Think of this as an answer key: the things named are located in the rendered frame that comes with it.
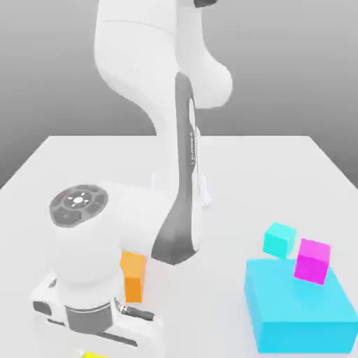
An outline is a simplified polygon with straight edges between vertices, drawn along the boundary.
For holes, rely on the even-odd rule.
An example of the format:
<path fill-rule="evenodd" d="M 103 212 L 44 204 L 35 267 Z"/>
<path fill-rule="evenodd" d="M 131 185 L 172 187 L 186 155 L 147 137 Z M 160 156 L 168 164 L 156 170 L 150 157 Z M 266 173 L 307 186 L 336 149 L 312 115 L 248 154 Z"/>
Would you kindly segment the small teal cube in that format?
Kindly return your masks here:
<path fill-rule="evenodd" d="M 281 259 L 292 252 L 296 240 L 296 229 L 274 222 L 264 233 L 263 251 Z"/>

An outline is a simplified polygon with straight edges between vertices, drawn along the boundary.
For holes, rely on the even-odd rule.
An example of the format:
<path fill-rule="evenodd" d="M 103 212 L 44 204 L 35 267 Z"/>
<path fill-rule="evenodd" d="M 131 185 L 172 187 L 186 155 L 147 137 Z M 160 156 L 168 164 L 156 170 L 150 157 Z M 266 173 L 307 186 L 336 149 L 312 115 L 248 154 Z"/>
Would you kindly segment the large cyan box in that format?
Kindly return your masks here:
<path fill-rule="evenodd" d="M 317 285 L 294 277 L 293 259 L 249 259 L 244 292 L 260 353 L 350 353 L 358 313 L 333 270 Z"/>

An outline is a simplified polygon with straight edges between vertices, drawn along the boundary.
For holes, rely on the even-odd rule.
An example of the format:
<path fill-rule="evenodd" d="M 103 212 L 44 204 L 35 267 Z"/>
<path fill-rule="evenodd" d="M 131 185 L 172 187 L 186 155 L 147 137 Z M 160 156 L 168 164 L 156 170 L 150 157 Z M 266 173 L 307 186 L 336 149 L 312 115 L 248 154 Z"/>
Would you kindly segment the large orange box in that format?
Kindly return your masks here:
<path fill-rule="evenodd" d="M 146 257 L 123 252 L 120 267 L 124 274 L 126 300 L 129 303 L 141 303 L 145 282 Z"/>

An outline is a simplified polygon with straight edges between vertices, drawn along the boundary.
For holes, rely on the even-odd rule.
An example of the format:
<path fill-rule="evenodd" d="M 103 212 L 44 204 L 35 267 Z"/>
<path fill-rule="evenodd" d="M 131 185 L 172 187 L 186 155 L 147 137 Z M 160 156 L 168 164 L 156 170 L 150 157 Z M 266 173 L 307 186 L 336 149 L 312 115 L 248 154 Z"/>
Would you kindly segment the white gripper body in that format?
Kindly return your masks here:
<path fill-rule="evenodd" d="M 162 322 L 153 315 L 132 317 L 123 314 L 80 314 L 70 325 L 67 319 L 40 314 L 43 328 L 61 327 L 58 342 L 81 352 L 94 352 L 108 358 L 164 358 Z"/>

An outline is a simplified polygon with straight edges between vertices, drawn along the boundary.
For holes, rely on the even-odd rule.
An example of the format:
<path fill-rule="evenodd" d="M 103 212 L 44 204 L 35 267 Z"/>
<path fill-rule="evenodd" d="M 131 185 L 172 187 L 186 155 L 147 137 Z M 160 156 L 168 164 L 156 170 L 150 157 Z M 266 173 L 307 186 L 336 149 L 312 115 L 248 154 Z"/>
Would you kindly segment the small magenta cube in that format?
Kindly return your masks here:
<path fill-rule="evenodd" d="M 330 257 L 330 245 L 302 238 L 294 267 L 294 277 L 317 285 L 324 285 Z"/>

